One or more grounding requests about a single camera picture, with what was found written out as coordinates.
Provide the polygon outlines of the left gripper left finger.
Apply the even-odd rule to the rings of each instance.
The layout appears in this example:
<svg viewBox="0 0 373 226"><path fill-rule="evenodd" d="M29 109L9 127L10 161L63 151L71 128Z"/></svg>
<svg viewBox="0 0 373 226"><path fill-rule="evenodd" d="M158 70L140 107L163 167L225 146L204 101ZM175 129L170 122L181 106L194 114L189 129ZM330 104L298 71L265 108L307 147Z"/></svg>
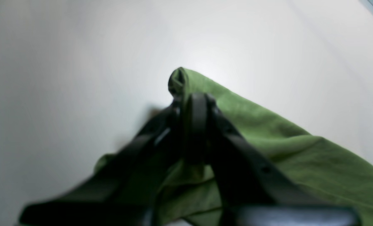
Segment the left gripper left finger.
<svg viewBox="0 0 373 226"><path fill-rule="evenodd" d="M198 162L193 147L198 95L177 96L106 166L70 192L26 206L23 226L154 226L162 183L179 160Z"/></svg>

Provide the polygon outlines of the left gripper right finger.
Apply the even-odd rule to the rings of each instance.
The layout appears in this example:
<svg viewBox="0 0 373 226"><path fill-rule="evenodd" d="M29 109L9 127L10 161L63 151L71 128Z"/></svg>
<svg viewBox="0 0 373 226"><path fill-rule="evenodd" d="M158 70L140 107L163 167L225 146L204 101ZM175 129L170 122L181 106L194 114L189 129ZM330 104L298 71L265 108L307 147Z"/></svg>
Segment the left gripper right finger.
<svg viewBox="0 0 373 226"><path fill-rule="evenodd" d="M205 122L205 160L221 197L220 226L360 226L352 207L303 191L259 153L221 113L209 94L197 95Z"/></svg>

